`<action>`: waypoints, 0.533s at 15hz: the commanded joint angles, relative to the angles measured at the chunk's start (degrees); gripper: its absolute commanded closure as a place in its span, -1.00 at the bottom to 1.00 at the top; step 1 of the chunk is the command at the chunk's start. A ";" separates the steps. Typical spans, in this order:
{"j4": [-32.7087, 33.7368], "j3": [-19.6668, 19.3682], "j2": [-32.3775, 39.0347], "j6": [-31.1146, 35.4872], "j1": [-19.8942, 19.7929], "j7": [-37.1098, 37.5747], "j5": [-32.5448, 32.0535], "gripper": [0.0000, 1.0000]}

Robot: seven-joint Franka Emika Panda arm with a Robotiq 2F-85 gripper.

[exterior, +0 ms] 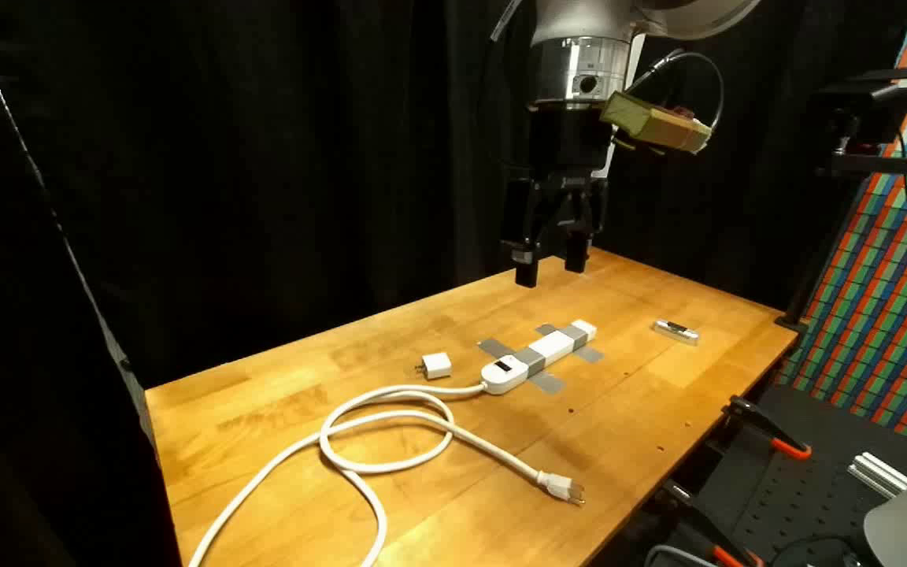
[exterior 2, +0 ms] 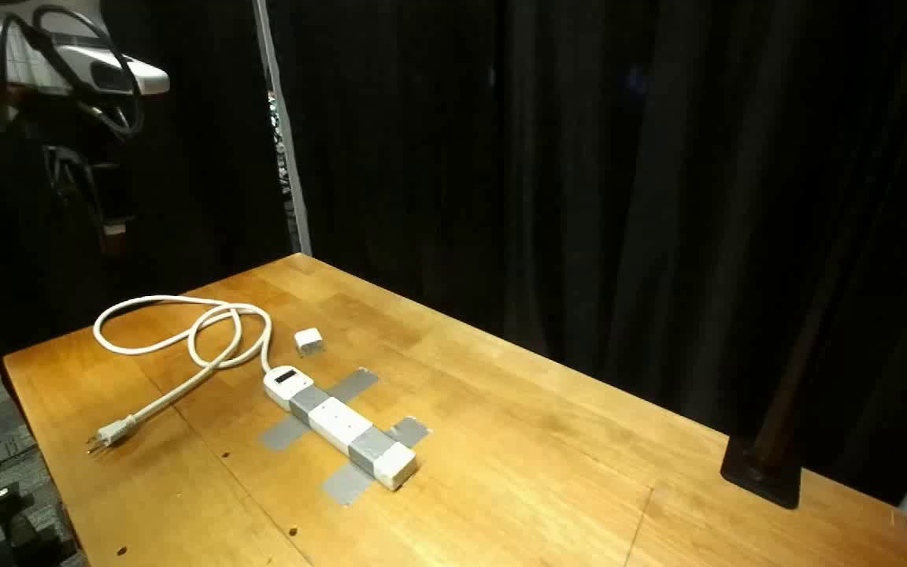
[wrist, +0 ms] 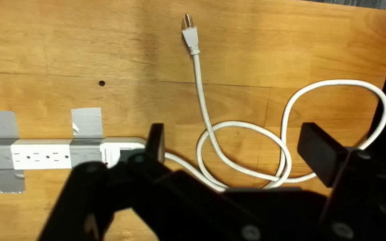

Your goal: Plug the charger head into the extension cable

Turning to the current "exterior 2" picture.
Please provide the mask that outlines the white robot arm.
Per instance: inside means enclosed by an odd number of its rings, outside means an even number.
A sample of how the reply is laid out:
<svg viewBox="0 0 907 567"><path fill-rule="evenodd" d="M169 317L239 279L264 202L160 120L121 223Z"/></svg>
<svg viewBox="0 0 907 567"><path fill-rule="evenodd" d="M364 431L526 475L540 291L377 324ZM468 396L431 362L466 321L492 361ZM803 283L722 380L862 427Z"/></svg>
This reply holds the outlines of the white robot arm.
<svg viewBox="0 0 907 567"><path fill-rule="evenodd" d="M145 98L169 91L169 75L126 53L105 0L0 0L0 113L8 95L69 98L117 138L145 130Z"/></svg>

